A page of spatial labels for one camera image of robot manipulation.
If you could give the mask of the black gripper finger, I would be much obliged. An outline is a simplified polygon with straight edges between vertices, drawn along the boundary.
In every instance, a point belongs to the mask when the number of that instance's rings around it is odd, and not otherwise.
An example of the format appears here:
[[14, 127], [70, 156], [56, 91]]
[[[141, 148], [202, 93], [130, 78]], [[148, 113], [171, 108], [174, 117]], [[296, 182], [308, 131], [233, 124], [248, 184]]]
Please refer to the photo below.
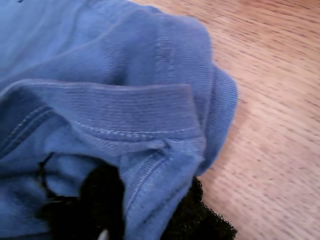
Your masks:
[[48, 203], [36, 217], [46, 222], [54, 240], [121, 240], [124, 237], [124, 185], [118, 169], [102, 164], [83, 181], [78, 196], [63, 196], [50, 189], [46, 163], [50, 153], [38, 163], [36, 179], [43, 188]]
[[203, 186], [194, 177], [165, 231], [163, 240], [234, 240], [238, 230], [203, 203]]

